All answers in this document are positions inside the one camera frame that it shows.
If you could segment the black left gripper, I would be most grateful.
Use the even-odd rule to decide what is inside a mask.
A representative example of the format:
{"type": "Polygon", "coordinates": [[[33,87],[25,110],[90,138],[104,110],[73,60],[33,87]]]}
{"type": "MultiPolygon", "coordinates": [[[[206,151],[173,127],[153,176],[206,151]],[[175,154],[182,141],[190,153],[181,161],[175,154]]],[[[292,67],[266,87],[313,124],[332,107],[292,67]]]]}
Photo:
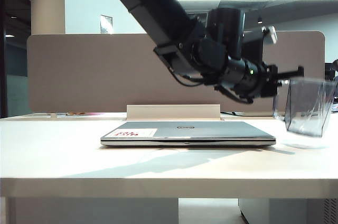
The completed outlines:
{"type": "Polygon", "coordinates": [[[262,88],[260,91],[261,97],[274,97],[277,95],[278,86],[289,85],[289,80],[277,80],[277,79],[289,79],[292,77],[303,77],[304,67],[298,66],[296,71],[288,71],[278,74],[278,68],[276,65],[271,64],[264,66],[262,72],[262,88]]]}

